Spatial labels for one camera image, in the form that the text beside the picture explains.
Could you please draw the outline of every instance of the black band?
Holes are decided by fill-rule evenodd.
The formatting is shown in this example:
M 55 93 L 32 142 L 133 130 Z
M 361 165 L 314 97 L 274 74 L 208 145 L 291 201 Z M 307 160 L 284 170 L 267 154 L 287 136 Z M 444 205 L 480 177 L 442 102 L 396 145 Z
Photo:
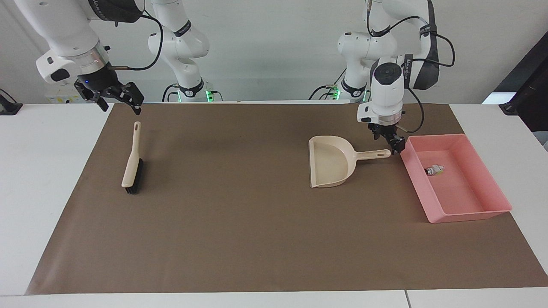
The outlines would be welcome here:
M 200 80 L 200 83 L 197 86 L 192 87 L 190 89 L 179 86 L 179 90 L 188 98 L 195 97 L 196 94 L 198 94 L 198 92 L 200 92 L 203 88 L 204 88 L 204 80 L 203 79 Z
M 430 35 L 430 51 L 428 52 L 428 55 L 426 56 L 426 59 L 432 60 L 432 61 L 439 61 L 438 56 L 438 43 L 437 43 L 437 36 L 436 36 L 436 19 L 434 15 L 434 5 L 432 4 L 432 0 L 428 0 L 428 17 L 429 17 L 429 24 L 425 27 L 430 27 L 428 31 L 426 29 L 422 29 L 421 31 L 424 31 L 424 36 L 428 36 L 428 33 L 432 32 L 433 35 Z M 417 73 L 415 83 L 410 85 L 413 89 L 418 90 L 426 90 L 429 89 L 431 86 L 436 84 L 438 82 L 439 78 L 439 66 L 432 62 L 423 62 L 423 64 L 420 66 L 420 70 Z
M 174 34 L 177 37 L 183 36 L 185 33 L 187 33 L 190 28 L 192 27 L 192 23 L 190 22 L 190 19 L 186 22 L 186 24 L 179 30 L 175 31 Z
M 403 88 L 409 89 L 411 81 L 411 68 L 413 67 L 413 54 L 406 54 L 403 58 Z
M 102 20 L 115 22 L 136 22 L 142 10 L 134 0 L 88 0 L 93 13 Z
M 350 96 L 352 96 L 353 98 L 359 98 L 360 95 L 362 95 L 362 93 L 365 92 L 367 84 L 365 84 L 363 87 L 358 89 L 358 88 L 349 86 L 348 84 L 346 84 L 346 81 L 343 79 L 341 82 L 341 86 L 344 91 L 350 93 Z

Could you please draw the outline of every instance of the brown paper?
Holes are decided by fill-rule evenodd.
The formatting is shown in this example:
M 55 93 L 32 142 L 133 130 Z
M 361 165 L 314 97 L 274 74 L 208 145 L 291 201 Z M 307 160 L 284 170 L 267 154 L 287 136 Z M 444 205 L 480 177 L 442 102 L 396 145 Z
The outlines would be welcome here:
M 28 294 L 548 286 L 512 216 L 428 223 L 400 156 L 311 189 L 308 140 L 386 149 L 357 105 L 116 105 Z M 420 121 L 406 105 L 402 125 Z M 419 134 L 462 133 L 426 105 Z M 120 187 L 142 122 L 138 195 Z

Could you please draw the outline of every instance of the brush handle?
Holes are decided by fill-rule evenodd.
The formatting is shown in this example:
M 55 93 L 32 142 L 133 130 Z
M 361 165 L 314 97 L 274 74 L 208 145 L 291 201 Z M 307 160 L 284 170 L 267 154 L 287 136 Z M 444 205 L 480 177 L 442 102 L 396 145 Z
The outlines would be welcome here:
M 356 159 L 359 161 L 365 161 L 367 159 L 386 158 L 390 157 L 390 155 L 392 155 L 392 152 L 390 152 L 390 150 L 356 152 Z
M 132 153 L 139 155 L 139 144 L 141 140 L 141 122 L 137 121 L 133 124 L 133 144 Z
M 139 140 L 141 139 L 141 122 L 137 121 L 133 124 L 133 144 L 132 152 L 129 154 L 128 164 L 125 166 L 124 178 L 122 179 L 122 187 L 132 187 L 137 175 L 139 167 Z

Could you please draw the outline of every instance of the pink plastic bin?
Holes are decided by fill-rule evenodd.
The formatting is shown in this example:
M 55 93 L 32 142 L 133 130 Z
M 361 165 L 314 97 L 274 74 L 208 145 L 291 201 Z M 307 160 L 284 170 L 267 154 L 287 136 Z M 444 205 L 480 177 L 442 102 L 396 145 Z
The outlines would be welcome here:
M 431 223 L 487 219 L 512 209 L 464 134 L 411 136 L 401 156 Z M 434 164 L 445 170 L 427 176 L 424 168 Z

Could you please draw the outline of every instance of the hand brush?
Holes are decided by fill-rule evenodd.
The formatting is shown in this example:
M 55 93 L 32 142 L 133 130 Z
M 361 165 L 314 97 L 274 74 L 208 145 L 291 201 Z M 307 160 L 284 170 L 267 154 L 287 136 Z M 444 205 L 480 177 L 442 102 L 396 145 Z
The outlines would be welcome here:
M 136 194 L 139 191 L 139 182 L 142 176 L 143 161 L 139 157 L 139 139 L 141 137 L 141 122 L 133 124 L 133 145 L 129 154 L 128 164 L 125 167 L 122 187 L 127 193 Z

